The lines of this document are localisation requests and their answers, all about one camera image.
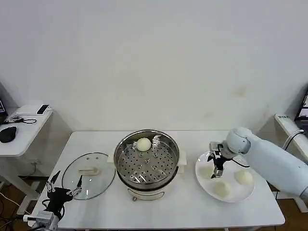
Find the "cable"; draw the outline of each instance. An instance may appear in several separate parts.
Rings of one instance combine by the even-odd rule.
[[[4,219],[0,219],[0,222],[4,221],[4,225],[6,225],[6,223],[8,222],[7,220],[4,220]]]
[[[16,206],[16,208],[13,210],[13,212],[12,212],[10,218],[7,218],[8,221],[12,221],[12,222],[6,224],[6,226],[5,226],[5,228],[4,228],[5,231],[6,231],[8,228],[9,228],[10,231],[14,231],[14,228],[13,228],[14,222],[15,222],[16,220],[19,220],[19,219],[20,219],[20,218],[18,218],[18,216],[17,216],[16,218],[13,218],[13,216],[14,216],[14,214],[16,213],[16,210],[17,210],[18,208],[19,208],[19,206]]]
[[[37,226],[36,228],[33,228],[33,229],[29,229],[27,231],[33,231],[33,230],[38,230],[40,228],[45,228],[46,226],[45,225],[40,225],[40,226]]]
[[[62,209],[63,209],[63,213],[61,214],[61,219],[62,219],[62,217],[64,217],[64,214],[65,214],[65,207],[64,207],[64,205],[62,206]]]
[[[44,205],[45,208],[47,208],[47,205],[45,205],[45,202],[47,202],[47,201],[50,201],[50,199],[45,199],[45,200],[42,201],[42,205]]]
[[[304,134],[304,130],[298,131],[297,133],[295,133],[295,135],[292,136],[292,138],[290,139],[290,141],[288,142],[288,144],[286,145],[285,148],[283,148],[284,150],[287,150],[287,148],[289,147],[291,141],[294,139],[295,136],[299,135],[299,134]]]
[[[6,226],[7,224],[11,223],[13,220],[10,220],[9,222],[5,223],[4,225],[0,226],[0,229],[4,226]]]
[[[24,222],[22,219],[14,219],[10,224],[9,224],[9,228],[10,228],[10,230],[11,231],[15,231],[15,229],[14,229],[14,223],[16,222],[16,221],[22,221],[22,223]]]
[[[2,217],[2,214],[3,214],[3,211],[4,211],[4,203],[2,200],[0,200],[0,203],[1,203],[1,206],[2,206],[2,210],[1,210],[1,213],[0,213],[0,218]]]
[[[18,115],[15,115],[10,120],[5,120],[1,124],[14,124],[14,123],[24,123],[24,124],[35,124],[37,122],[36,119],[24,119]]]
[[[236,160],[234,160],[234,159],[231,159],[233,162],[235,162],[235,163],[237,163],[239,166],[242,166],[242,167],[250,167],[249,165],[248,166],[245,166],[245,165],[242,165],[242,164],[240,164],[239,162],[237,162]]]
[[[28,177],[32,176],[37,171],[37,163],[31,163],[31,164],[34,165],[34,171],[31,174],[25,176],[24,178],[21,178],[22,180],[27,179]]]
[[[20,207],[20,205],[19,205],[18,203],[16,203],[15,201],[12,201],[11,199],[7,198],[7,197],[6,197],[5,195],[3,195],[1,192],[0,192],[0,194],[1,194],[5,199],[7,199],[7,200],[13,202],[14,204],[18,205],[18,207]]]
[[[298,131],[295,131],[293,132],[284,142],[283,146],[282,146],[282,149],[285,150],[285,147],[287,146],[287,143],[290,142],[290,140],[292,140],[294,138],[294,136],[297,136],[298,134],[301,134],[302,132],[304,132],[304,130],[298,130]]]

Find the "white device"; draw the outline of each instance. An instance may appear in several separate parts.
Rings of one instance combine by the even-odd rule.
[[[249,129],[231,130],[223,143],[210,143],[210,152],[215,165],[213,177],[222,175],[221,163],[239,154],[277,189],[308,203],[308,166],[277,145],[255,136]]]
[[[28,222],[30,220],[36,221],[36,223],[32,226],[33,229],[38,228],[38,230],[56,231],[58,228],[59,218],[55,216],[53,212],[39,211],[36,217],[24,215],[24,222]]]
[[[50,110],[50,106],[48,104],[27,104],[21,106],[15,111],[15,115],[19,116],[39,116],[44,115],[46,111]]]

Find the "black cable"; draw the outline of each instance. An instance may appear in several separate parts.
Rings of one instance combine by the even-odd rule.
[[[9,225],[10,225],[10,230],[11,231],[15,231],[14,230],[14,222],[16,222],[17,220],[21,220],[22,222],[23,222],[23,220],[22,219],[14,219]]]
[[[305,132],[302,131],[302,132],[299,132],[299,133],[295,134],[295,135],[290,139],[290,141],[288,142],[288,144],[287,144],[287,146],[285,147],[284,150],[287,150],[287,148],[289,147],[289,144],[291,143],[291,141],[292,141],[292,140],[294,139],[294,137],[297,136],[298,134],[305,134]]]
[[[0,200],[0,203],[1,203],[1,206],[2,206],[2,210],[1,210],[1,213],[0,213],[0,218],[2,217],[2,214],[3,214],[3,211],[4,211],[4,203],[2,200]]]
[[[18,118],[12,118],[12,121],[5,120],[1,124],[15,124],[15,123],[35,124],[36,122],[37,122],[36,119],[24,119],[24,118],[18,117]]]
[[[36,228],[33,228],[33,229],[29,229],[27,231],[33,231],[33,230],[38,230],[40,228],[45,228],[46,226],[45,225],[40,225],[40,226],[37,226]]]
[[[45,206],[45,208],[47,208],[47,205],[45,205],[45,202],[50,201],[50,199],[45,199],[42,201],[42,204]]]
[[[235,162],[235,163],[237,163],[239,166],[242,166],[242,167],[250,167],[250,166],[245,166],[245,165],[242,165],[242,164],[240,164],[239,162],[237,162],[236,160],[234,160],[234,159],[231,159],[233,162]]]
[[[62,206],[62,209],[63,209],[63,213],[61,214],[61,219],[62,219],[62,217],[63,217],[64,214],[65,214],[65,207],[64,207],[64,205]]]
[[[17,220],[17,218],[13,218],[13,216],[16,214],[16,210],[19,208],[19,206],[16,205],[14,211],[12,212],[10,218],[8,219],[9,221],[11,221],[11,223],[8,223],[6,226],[5,226],[5,231],[7,230],[7,228],[10,229],[10,231],[14,231],[13,230],[13,227],[12,227],[12,224],[14,223],[15,220]]]
[[[2,222],[3,221],[3,224],[1,224],[1,230],[2,230],[2,228],[8,223],[8,221],[7,220],[4,220],[4,219],[0,219],[0,222]]]

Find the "white robotic arm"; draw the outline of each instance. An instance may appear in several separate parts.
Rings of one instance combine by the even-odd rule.
[[[221,144],[222,159],[242,155],[247,163],[277,189],[301,197],[308,203],[308,166],[275,144],[262,140],[247,128],[231,130]],[[215,168],[215,174],[222,174]]]
[[[79,178],[77,187],[73,190],[54,187],[60,171],[58,171],[50,181],[46,183],[47,186],[47,197],[48,199],[42,201],[49,201],[48,205],[45,205],[46,209],[39,211],[36,216],[24,215],[24,222],[30,220],[35,221],[32,229],[30,230],[42,230],[42,231],[56,231],[58,228],[58,222],[64,216],[64,203],[69,202],[73,199],[75,195],[81,192],[82,175]]]

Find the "metal rim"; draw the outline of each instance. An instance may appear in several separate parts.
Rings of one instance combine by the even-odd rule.
[[[154,136],[161,136],[161,137],[164,137],[165,139],[167,139],[167,140],[169,140],[169,142],[171,142],[172,143],[172,145],[173,145],[173,149],[170,149],[171,151],[168,153],[168,152],[165,152],[164,151],[164,153],[162,153],[163,155],[166,155],[164,158],[169,158],[170,159],[170,163],[171,164],[174,164],[173,166],[175,167],[174,168],[174,170],[172,170],[172,168],[173,168],[173,166],[172,166],[172,168],[171,169],[169,169],[169,171],[171,172],[171,174],[169,173],[169,174],[167,174],[167,176],[165,176],[164,178],[160,178],[159,179],[159,175],[158,175],[158,177],[156,176],[156,181],[153,181],[153,182],[146,182],[146,183],[140,183],[139,182],[139,180],[137,179],[137,181],[138,182],[134,182],[134,181],[132,181],[131,179],[129,179],[129,178],[127,178],[126,176],[125,176],[125,174],[123,174],[122,172],[121,172],[121,167],[119,167],[119,164],[120,164],[120,159],[121,159],[121,155],[118,153],[118,150],[119,149],[121,149],[121,146],[123,146],[123,145],[125,145],[126,143],[127,143],[127,141],[129,140],[129,139],[133,139],[134,137],[138,137],[138,135],[139,134],[142,134],[142,133],[152,133],[152,134],[154,134]],[[168,144],[166,144],[164,141],[160,141],[160,140],[157,140],[161,145],[162,145],[162,147],[163,146],[166,146],[166,147],[168,147],[168,148],[170,148],[169,147],[169,145]],[[150,185],[154,185],[154,184],[157,184],[157,183],[159,183],[159,182],[161,182],[161,184],[163,184],[163,185],[165,185],[166,183],[167,183],[167,181],[169,181],[170,179],[172,179],[173,178],[173,175],[176,173],[176,166],[177,166],[177,164],[178,164],[178,162],[179,162],[179,147],[178,147],[178,145],[177,145],[177,143],[175,142],[175,140],[172,138],[172,137],[170,137],[168,134],[166,134],[166,133],[164,133],[164,132],[161,132],[161,131],[157,131],[157,130],[152,130],[152,129],[143,129],[143,130],[139,130],[139,131],[135,131],[135,132],[133,132],[133,133],[130,133],[130,134],[128,134],[125,138],[123,138],[120,142],[119,142],[119,144],[116,146],[116,148],[115,148],[115,152],[114,152],[114,163],[115,163],[115,166],[116,166],[116,170],[117,170],[117,172],[118,172],[118,175],[120,175],[121,176],[121,180],[122,181],[128,181],[128,182],[126,182],[126,184],[128,184],[130,187],[132,187],[132,188],[135,188],[135,189],[137,189],[137,190],[140,190],[141,189],[141,187],[142,186],[137,186],[136,184],[138,184],[138,185],[148,185],[149,187],[150,187]],[[132,160],[130,160],[131,162],[132,161],[138,161],[139,160],[139,158],[137,157],[136,159],[132,159]],[[154,166],[152,166],[152,167],[159,167],[159,165],[166,165],[166,166],[164,166],[164,167],[167,167],[168,166],[168,164],[170,165],[170,163],[168,162],[168,164],[167,164],[167,162],[166,162],[166,164],[163,164],[163,163],[165,163],[165,161],[166,160],[162,160],[161,158],[160,158],[160,160],[156,160],[156,161],[158,161],[157,163],[155,163],[154,164]]]
[[[135,191],[133,191],[133,190],[131,190],[131,189],[127,189],[127,191],[128,191],[131,195],[132,195],[132,194],[136,194],[136,195],[138,195],[138,196],[157,196],[157,195],[161,195],[160,197],[158,197],[158,198],[153,198],[153,199],[141,199],[141,198],[137,198],[136,196],[134,196],[134,197],[132,198],[132,201],[137,201],[138,199],[139,199],[139,200],[142,200],[142,201],[154,201],[154,200],[157,200],[157,199],[162,198],[162,197],[165,195],[165,192],[158,192],[158,193],[153,194],[153,195],[143,195],[143,194],[139,194],[139,193],[137,193],[137,192],[135,192]]]
[[[80,157],[76,158],[72,163],[69,164],[69,166],[66,167],[66,169],[65,169],[65,171],[64,171],[64,173],[63,173],[63,175],[62,175],[62,180],[61,180],[62,188],[63,188],[63,178],[64,178],[64,175],[65,175],[66,171],[68,170],[68,168],[69,168],[75,161],[77,161],[78,159],[80,159],[81,157],[83,157],[83,156],[85,156],[85,155],[89,155],[89,154],[95,154],[95,153],[102,154],[102,155],[105,155],[105,156],[107,156],[107,157],[109,156],[109,155],[107,155],[107,154],[105,154],[105,153],[92,152],[92,153],[83,154],[83,155],[81,155]],[[115,173],[116,170],[114,169],[113,172],[114,172],[114,173],[113,173],[113,177],[112,177],[112,180],[111,180],[110,184],[108,184],[107,187],[106,187],[106,189],[103,190],[101,193],[97,194],[96,196],[87,198],[87,199],[76,199],[76,198],[73,198],[73,199],[74,199],[74,200],[77,200],[77,201],[86,201],[86,200],[89,200],[89,199],[92,199],[92,198],[95,198],[95,197],[101,195],[104,191],[106,191],[106,190],[109,188],[109,186],[111,185],[111,183],[114,181],[114,178],[115,178],[115,175],[116,175],[116,173]]]
[[[128,184],[127,182],[125,182],[125,181],[123,180],[123,178],[121,177],[121,174],[120,174],[118,171],[116,171],[116,172],[117,172],[117,175],[119,176],[120,180],[121,180],[127,187],[129,187],[129,188],[131,188],[131,189],[133,189],[133,190],[136,190],[136,191],[140,191],[140,192],[151,192],[151,191],[156,191],[156,190],[159,190],[159,189],[162,189],[162,188],[166,187],[166,186],[175,178],[175,175],[177,174],[178,169],[179,169],[179,167],[177,166],[176,169],[175,169],[175,171],[174,171],[174,173],[173,173],[173,175],[172,175],[172,177],[169,179],[169,181],[167,181],[165,184],[162,184],[162,185],[160,185],[159,187],[156,187],[156,188],[153,188],[153,189],[138,189],[138,188],[135,188],[135,187],[133,187],[132,185],[130,185],[130,184]]]

